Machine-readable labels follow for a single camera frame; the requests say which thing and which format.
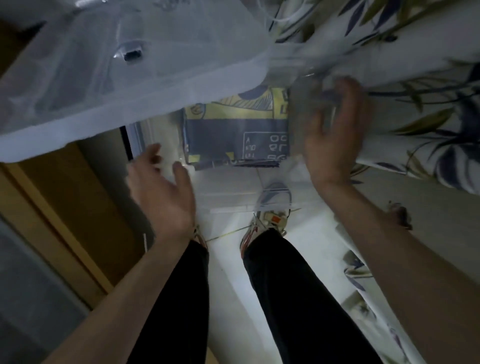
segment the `right hand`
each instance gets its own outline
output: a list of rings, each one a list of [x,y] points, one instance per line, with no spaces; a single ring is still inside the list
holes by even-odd
[[[160,174],[155,164],[160,144],[149,145],[132,163],[128,164],[127,185],[130,195],[152,225],[156,240],[189,241],[195,224],[195,196],[187,170],[180,162],[173,164],[175,183]]]
[[[331,184],[350,185],[350,171],[371,122],[371,103],[352,78],[336,83],[342,105],[330,131],[323,131],[323,115],[317,112],[305,137],[305,162],[318,193]]]

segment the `leg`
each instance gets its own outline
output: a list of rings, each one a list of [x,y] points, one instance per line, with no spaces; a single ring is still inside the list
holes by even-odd
[[[300,253],[275,229],[245,249],[243,263],[283,363],[381,363]]]
[[[157,298],[128,363],[205,363],[208,251],[190,241]]]

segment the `white string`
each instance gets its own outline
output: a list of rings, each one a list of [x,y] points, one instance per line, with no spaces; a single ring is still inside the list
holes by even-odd
[[[264,13],[264,15],[267,17],[267,19],[270,19],[271,21],[277,22],[277,23],[286,23],[286,22],[290,21],[292,18],[294,18],[295,16],[297,16],[298,13],[300,13],[300,10],[303,8],[303,6],[305,5],[306,2],[307,2],[307,0],[303,0],[302,4],[297,9],[297,11],[295,11],[292,15],[287,16],[286,18],[280,18],[280,19],[277,19],[274,16],[271,16],[267,12],[267,10],[262,5],[262,0],[257,0],[257,5],[260,8],[260,10],[262,11],[262,13]]]

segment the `floor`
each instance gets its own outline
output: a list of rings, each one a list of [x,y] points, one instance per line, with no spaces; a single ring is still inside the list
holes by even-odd
[[[200,217],[210,251],[209,347],[221,364],[281,363],[262,308],[243,267],[239,245],[252,213]],[[325,205],[293,211],[286,238],[341,303],[353,292],[343,275],[347,248]]]

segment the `shoe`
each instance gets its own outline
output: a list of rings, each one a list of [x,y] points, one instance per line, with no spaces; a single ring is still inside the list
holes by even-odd
[[[274,229],[285,236],[287,231],[287,220],[290,215],[290,209],[284,210],[267,210],[269,205],[276,204],[277,206],[290,206],[292,202],[292,195],[287,186],[281,182],[275,182],[267,186],[258,199],[257,207],[259,211],[255,212],[250,226],[243,236],[240,243],[240,255],[243,255],[250,243],[261,233],[268,229]]]
[[[192,240],[195,240],[197,243],[199,243],[202,247],[204,247],[208,251],[207,243],[205,241],[204,236],[202,235],[202,232],[200,231],[199,225],[195,226]]]

